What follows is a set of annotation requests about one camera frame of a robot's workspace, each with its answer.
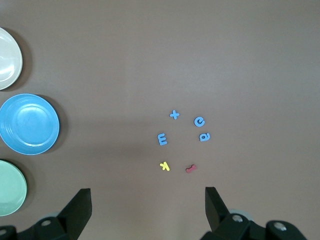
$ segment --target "plate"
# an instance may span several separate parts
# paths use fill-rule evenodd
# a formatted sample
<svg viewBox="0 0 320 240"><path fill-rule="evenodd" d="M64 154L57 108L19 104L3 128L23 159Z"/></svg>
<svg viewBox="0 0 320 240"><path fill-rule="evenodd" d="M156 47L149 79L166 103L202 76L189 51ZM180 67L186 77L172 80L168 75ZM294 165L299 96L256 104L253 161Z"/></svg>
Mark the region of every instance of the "plate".
<svg viewBox="0 0 320 240"><path fill-rule="evenodd" d="M0 108L0 135L20 154L44 153L55 144L59 129L56 111L40 96L18 94Z"/></svg>
<svg viewBox="0 0 320 240"><path fill-rule="evenodd" d="M27 196L27 182L22 172L0 160L0 217L17 211Z"/></svg>
<svg viewBox="0 0 320 240"><path fill-rule="evenodd" d="M22 54L16 40L0 28L0 90L11 86L22 70Z"/></svg>

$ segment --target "blue plate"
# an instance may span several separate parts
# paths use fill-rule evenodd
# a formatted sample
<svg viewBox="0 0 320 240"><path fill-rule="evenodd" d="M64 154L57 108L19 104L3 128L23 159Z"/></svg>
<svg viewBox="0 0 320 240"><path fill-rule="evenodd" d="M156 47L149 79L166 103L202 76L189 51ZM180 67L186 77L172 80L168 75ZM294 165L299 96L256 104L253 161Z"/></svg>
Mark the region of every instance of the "blue plate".
<svg viewBox="0 0 320 240"><path fill-rule="evenodd" d="M37 95L15 95L0 108L0 135L20 154L44 153L55 144L59 128L54 108Z"/></svg>

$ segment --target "white plate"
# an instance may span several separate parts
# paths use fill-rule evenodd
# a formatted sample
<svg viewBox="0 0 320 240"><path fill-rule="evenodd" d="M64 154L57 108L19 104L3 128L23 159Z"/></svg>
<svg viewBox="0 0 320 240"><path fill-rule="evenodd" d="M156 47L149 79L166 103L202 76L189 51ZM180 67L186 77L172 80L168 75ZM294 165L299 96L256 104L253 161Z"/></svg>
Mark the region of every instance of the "white plate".
<svg viewBox="0 0 320 240"><path fill-rule="evenodd" d="M0 28L0 90L11 86L22 70L22 54L16 40Z"/></svg>

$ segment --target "green plate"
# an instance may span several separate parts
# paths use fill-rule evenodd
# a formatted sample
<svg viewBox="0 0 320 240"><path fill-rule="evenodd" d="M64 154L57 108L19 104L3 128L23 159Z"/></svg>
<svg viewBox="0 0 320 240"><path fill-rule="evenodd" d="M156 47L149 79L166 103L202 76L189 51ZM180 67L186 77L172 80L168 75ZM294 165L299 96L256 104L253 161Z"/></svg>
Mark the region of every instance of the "green plate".
<svg viewBox="0 0 320 240"><path fill-rule="evenodd" d="M27 196L27 182L11 163L0 160L0 217L17 211Z"/></svg>

